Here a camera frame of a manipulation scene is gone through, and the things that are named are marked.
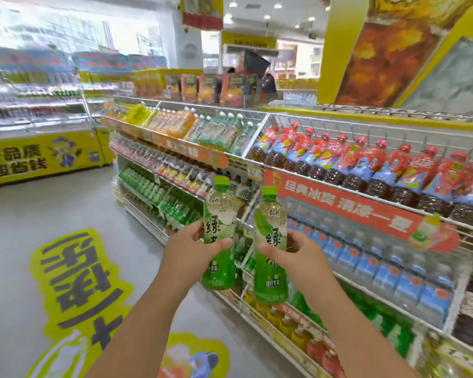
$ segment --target person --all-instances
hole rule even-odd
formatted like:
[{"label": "person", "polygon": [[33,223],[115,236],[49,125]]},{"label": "person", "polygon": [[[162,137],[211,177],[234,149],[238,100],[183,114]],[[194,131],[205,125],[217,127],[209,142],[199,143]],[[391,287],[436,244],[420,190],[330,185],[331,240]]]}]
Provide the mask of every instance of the person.
[{"label": "person", "polygon": [[[202,236],[200,220],[170,238],[152,284],[86,378],[157,376],[178,306],[201,278],[209,261],[233,243],[228,238],[202,244],[198,242]],[[346,296],[321,247],[302,232],[290,230],[287,236],[293,252],[265,243],[259,244],[259,252],[285,269],[312,311],[321,316],[347,378],[417,378],[415,371]]]}]

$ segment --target window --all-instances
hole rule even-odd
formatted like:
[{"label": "window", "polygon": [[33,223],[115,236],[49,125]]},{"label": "window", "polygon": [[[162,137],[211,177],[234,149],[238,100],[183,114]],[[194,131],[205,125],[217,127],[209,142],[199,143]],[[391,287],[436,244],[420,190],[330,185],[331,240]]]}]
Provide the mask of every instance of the window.
[{"label": "window", "polygon": [[314,77],[318,77],[319,76],[319,71],[321,69],[321,64],[320,63],[312,63],[310,65],[310,73],[312,74],[312,76]]}]

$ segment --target red bottle cap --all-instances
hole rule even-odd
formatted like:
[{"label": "red bottle cap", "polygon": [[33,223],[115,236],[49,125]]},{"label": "red bottle cap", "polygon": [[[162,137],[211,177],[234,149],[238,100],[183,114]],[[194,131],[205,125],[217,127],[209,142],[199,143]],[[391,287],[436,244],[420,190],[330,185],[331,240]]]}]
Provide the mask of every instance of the red bottle cap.
[{"label": "red bottle cap", "polygon": [[433,145],[429,145],[428,147],[424,149],[423,152],[426,154],[432,154],[432,156],[435,156],[438,153],[438,148]]},{"label": "red bottle cap", "polygon": [[451,158],[458,158],[459,160],[465,161],[467,159],[467,153],[456,150],[456,151],[454,151],[454,153],[450,157]]},{"label": "red bottle cap", "polygon": [[412,146],[409,145],[408,143],[405,143],[403,145],[400,145],[397,149],[408,154],[410,152],[410,150],[412,149]]},{"label": "red bottle cap", "polygon": [[377,147],[380,147],[381,149],[384,149],[387,147],[387,142],[384,139],[379,139],[377,140],[376,143]]},{"label": "red bottle cap", "polygon": [[360,143],[361,145],[366,143],[366,138],[364,136],[360,136],[354,140],[354,142]]}]

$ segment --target green soda bottle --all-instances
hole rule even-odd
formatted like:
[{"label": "green soda bottle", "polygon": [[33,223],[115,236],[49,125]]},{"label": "green soda bottle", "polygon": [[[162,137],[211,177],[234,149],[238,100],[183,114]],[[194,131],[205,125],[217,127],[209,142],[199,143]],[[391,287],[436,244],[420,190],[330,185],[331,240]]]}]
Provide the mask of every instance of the green soda bottle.
[{"label": "green soda bottle", "polygon": [[[219,239],[233,238],[236,227],[237,203],[229,192],[229,178],[216,176],[215,189],[210,192],[203,204],[203,224],[205,244]],[[235,282],[235,263],[233,245],[215,256],[202,276],[202,285],[207,289],[227,289]]]},{"label": "green soda bottle", "polygon": [[259,302],[273,305],[289,298],[287,275],[277,263],[258,252],[258,245],[266,242],[285,252],[287,214],[276,201],[277,187],[263,187],[261,194],[263,201],[254,210],[254,295]]}]

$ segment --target ceiling light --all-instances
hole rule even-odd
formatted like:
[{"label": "ceiling light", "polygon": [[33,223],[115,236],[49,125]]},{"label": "ceiling light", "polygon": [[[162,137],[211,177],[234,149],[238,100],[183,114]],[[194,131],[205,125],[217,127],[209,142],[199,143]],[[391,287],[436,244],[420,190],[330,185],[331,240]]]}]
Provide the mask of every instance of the ceiling light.
[{"label": "ceiling light", "polygon": [[232,18],[233,18],[233,16],[230,13],[227,13],[227,14],[224,15],[224,18],[222,19],[222,22],[224,24],[233,24]]}]

